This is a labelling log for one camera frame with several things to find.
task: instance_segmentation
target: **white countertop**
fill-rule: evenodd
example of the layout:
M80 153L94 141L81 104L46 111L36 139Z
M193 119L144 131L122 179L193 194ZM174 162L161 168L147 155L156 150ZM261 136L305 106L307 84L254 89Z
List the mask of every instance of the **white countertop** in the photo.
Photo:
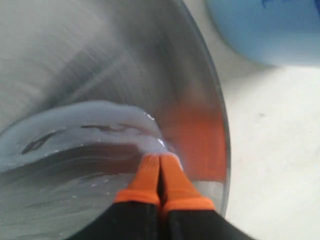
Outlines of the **white countertop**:
M320 67L275 67L227 46L185 0L215 63L231 137L226 218L261 240L320 239Z

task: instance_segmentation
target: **metal bowl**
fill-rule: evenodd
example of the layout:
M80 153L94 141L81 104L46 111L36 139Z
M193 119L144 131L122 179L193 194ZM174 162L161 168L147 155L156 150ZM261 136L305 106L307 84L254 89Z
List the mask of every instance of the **metal bowl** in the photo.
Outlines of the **metal bowl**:
M205 42L181 0L3 0L0 132L35 114L92 100L154 116L186 173L225 214L230 140L224 100ZM198 125L203 119L204 128ZM195 135L186 132L193 128ZM206 131L212 134L202 139ZM6 209L0 202L0 215ZM19 239L42 234L28 235L14 220L1 224L19 229Z

